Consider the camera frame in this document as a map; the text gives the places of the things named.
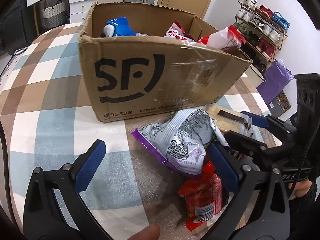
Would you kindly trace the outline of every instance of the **purple and white snack bag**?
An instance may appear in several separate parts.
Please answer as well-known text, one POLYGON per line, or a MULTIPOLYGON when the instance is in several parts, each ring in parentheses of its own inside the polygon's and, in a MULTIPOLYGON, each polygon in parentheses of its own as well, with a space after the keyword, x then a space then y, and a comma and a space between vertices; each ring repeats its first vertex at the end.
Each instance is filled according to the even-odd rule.
POLYGON ((229 147, 209 114, 202 109, 184 109, 165 123, 137 128, 132 135, 161 164, 184 175, 197 178, 201 174, 205 146, 215 137, 229 147))

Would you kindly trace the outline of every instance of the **blue gripper pad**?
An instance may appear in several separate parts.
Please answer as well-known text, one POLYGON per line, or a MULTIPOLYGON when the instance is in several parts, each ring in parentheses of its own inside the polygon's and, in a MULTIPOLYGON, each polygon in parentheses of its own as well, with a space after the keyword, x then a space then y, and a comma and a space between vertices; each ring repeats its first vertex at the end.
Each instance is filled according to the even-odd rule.
POLYGON ((75 191, 79 194, 85 191, 96 173, 100 163, 106 155, 106 144, 102 140, 96 140, 90 149, 84 154, 88 155, 82 167, 79 169, 74 179, 75 191))
POLYGON ((209 157, 216 168, 217 174, 221 178, 221 181, 228 192, 234 194, 239 191, 239 177, 233 170, 229 162, 225 159, 222 153, 218 150, 217 144, 219 142, 213 142, 208 147, 209 157))
POLYGON ((246 111, 242 111, 241 114, 245 114, 245 115, 247 115, 249 117, 252 117, 252 125, 254 125, 254 126, 258 126, 258 127, 261 127, 261 128, 266 128, 266 127, 269 126, 268 120, 263 116, 256 115, 256 114, 251 114, 251 113, 246 112, 246 111))

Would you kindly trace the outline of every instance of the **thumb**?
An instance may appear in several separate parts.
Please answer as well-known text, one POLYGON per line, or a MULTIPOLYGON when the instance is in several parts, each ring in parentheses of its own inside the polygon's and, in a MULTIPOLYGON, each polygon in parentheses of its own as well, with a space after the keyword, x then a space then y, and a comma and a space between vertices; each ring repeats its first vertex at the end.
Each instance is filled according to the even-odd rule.
POLYGON ((131 236, 128 240, 158 240, 159 236, 160 227, 157 225, 150 225, 131 236))

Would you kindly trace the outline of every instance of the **blue snack package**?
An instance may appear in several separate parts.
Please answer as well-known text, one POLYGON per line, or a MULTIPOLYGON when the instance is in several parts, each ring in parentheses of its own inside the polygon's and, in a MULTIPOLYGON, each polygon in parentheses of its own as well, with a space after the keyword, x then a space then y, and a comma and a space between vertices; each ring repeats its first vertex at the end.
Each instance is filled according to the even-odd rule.
POLYGON ((130 28, 127 17, 120 17, 108 21, 100 37, 136 36, 130 28))

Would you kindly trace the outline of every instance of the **checkered tablecloth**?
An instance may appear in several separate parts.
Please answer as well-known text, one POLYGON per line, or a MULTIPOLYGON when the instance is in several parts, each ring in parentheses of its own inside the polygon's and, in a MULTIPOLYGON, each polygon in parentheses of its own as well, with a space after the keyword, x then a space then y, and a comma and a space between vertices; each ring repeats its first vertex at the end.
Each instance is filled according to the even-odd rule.
MULTIPOLYGON (((125 240, 156 223, 161 227, 161 239, 199 239, 213 222, 193 232, 185 228, 187 211, 184 199, 177 195, 185 179, 160 165, 131 135, 137 127, 166 121, 171 113, 99 122, 79 65, 77 36, 81 28, 80 23, 64 25, 38 37, 14 60, 0 85, 0 118, 10 154, 13 208, 19 226, 22 228, 33 169, 53 170, 73 163, 96 139, 102 139, 107 154, 80 195, 103 228, 115 240, 125 240)), ((236 111, 268 113, 246 75, 219 104, 236 111)), ((257 139, 275 145, 268 133, 258 128, 254 131, 257 139)), ((56 195, 66 220, 76 227, 59 191, 56 195)), ((0 200, 5 206, 1 183, 0 200)))

